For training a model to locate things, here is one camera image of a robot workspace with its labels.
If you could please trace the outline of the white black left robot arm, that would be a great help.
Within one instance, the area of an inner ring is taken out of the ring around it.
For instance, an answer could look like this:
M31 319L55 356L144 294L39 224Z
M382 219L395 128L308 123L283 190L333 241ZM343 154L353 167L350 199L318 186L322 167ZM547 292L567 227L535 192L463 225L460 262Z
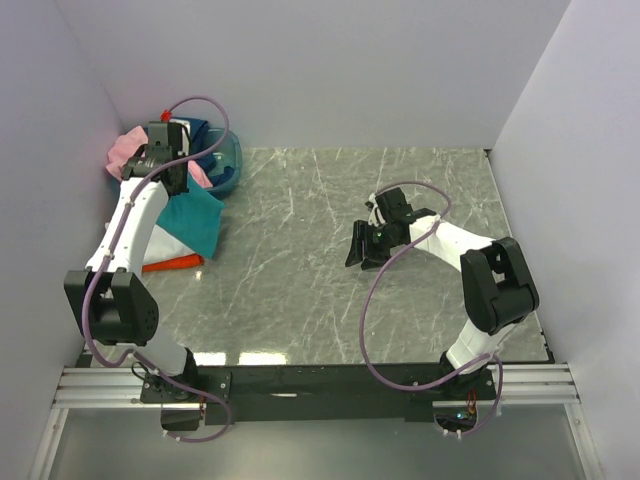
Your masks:
M80 333L100 364L115 368L133 357L176 401L200 388L188 352L159 327L159 307L141 280L144 254L171 197L187 192L189 135L175 122L152 122L148 140L126 162L119 199L98 248L81 270L70 270L64 290Z

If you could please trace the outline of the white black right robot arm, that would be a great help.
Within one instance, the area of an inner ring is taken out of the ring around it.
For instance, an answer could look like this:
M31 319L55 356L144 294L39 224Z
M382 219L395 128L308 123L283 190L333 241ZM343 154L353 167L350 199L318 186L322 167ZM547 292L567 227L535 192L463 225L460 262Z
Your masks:
M438 377L442 393L460 399L473 388L473 373L539 307L539 293L522 249L512 237L480 236L445 221L442 213L415 210L398 186L371 194L366 205L369 217L354 223L345 261L347 267L377 271L366 303L383 274L410 250L429 254L461 275L467 320L444 353L449 368Z

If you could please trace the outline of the teal t shirt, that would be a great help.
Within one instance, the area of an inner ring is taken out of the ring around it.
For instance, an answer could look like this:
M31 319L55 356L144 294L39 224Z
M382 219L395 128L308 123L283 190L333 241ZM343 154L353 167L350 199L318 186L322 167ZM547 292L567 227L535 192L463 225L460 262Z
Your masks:
M188 191L171 196L156 224L193 250L211 259L216 251L225 204L201 187L190 174Z

